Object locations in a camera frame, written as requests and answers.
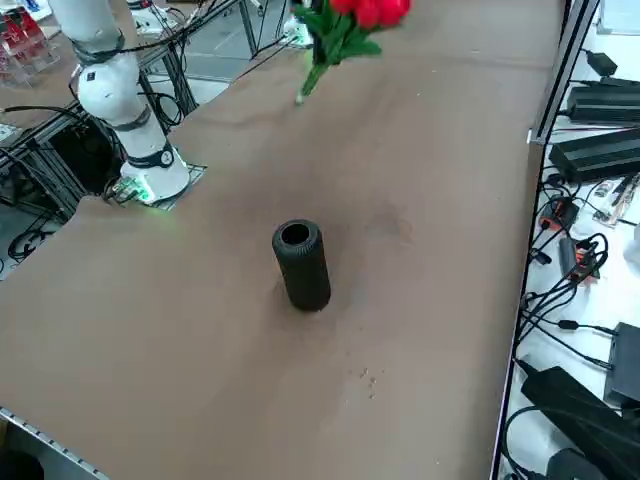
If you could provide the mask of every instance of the green stem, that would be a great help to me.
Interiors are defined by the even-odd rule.
[[[329,64],[328,63],[322,63],[320,65],[314,65],[311,68],[311,71],[309,72],[309,75],[307,76],[307,79],[304,81],[304,84],[302,85],[302,88],[300,89],[300,93],[302,93],[302,96],[308,97],[311,94],[311,92],[315,88],[316,84],[318,83],[318,80],[320,80],[320,77],[322,77],[322,75],[327,73],[327,70],[329,70]]]

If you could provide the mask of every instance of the green leaf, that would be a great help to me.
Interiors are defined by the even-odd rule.
[[[364,55],[380,55],[381,53],[382,49],[380,48],[380,45],[372,42],[371,40],[366,40],[345,46],[340,51],[340,59],[344,60],[345,58],[360,57]]]
[[[334,27],[340,19],[340,14],[331,8],[329,0],[324,0],[322,3],[322,13],[320,16],[322,17],[322,26],[325,33],[329,33],[331,28]]]
[[[338,23],[324,39],[324,50],[328,63],[334,64],[339,61],[338,58],[344,44],[345,35],[352,25],[353,20],[350,15],[340,15]]]
[[[351,33],[347,35],[347,38],[344,41],[344,45],[345,47],[350,47],[351,45],[359,45],[367,39],[368,35],[368,30],[363,30],[362,28],[356,26],[351,31]]]
[[[311,9],[296,6],[293,14],[298,17],[298,20],[304,23],[312,33],[322,35],[325,32],[322,17]]]

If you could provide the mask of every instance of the black power supply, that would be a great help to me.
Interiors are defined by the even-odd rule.
[[[640,124],[640,87],[573,87],[567,110],[560,113],[574,123],[635,126]]]
[[[551,148],[549,159],[572,183],[637,173],[640,172],[640,129],[558,142]]]
[[[607,480],[584,456],[564,448],[549,459],[547,480]]]
[[[618,70],[618,65],[606,53],[594,53],[586,49],[583,49],[583,51],[587,54],[589,66],[601,77],[610,77]]]
[[[609,351],[613,369],[607,372],[604,396],[619,405],[628,400],[640,402],[640,328],[619,323],[615,331]]]
[[[640,435],[560,367],[536,371],[525,362],[522,393],[609,480],[640,478]]]

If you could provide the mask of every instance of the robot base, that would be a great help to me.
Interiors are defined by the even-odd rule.
[[[284,38],[281,43],[287,44],[289,47],[311,48],[313,46],[313,38],[309,35],[309,30],[304,23],[291,15],[282,28]]]
[[[122,179],[131,179],[139,193],[137,200],[151,205],[160,200],[180,195],[189,186],[189,168],[177,150],[169,168],[136,168],[125,162],[120,169]]]

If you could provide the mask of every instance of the floor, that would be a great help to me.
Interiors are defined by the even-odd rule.
[[[256,41],[265,46],[275,39],[276,28],[285,0],[267,0],[264,26],[260,35],[262,17],[257,9],[249,5],[254,25]],[[196,102],[207,103],[221,94],[229,82],[242,73],[251,59],[245,30],[237,7],[220,16],[196,34],[186,51],[187,77]],[[173,85],[163,75],[162,64],[155,68],[155,74],[149,76],[154,90],[173,94]],[[15,261],[8,258],[7,248],[11,241],[27,229],[35,217],[0,204],[0,281],[5,279],[16,267]],[[55,230],[57,225],[50,223],[47,229]],[[89,480],[95,478],[80,466],[49,448],[47,445],[13,425],[9,426],[5,439],[8,448],[26,451],[38,457],[45,470],[46,480]]]

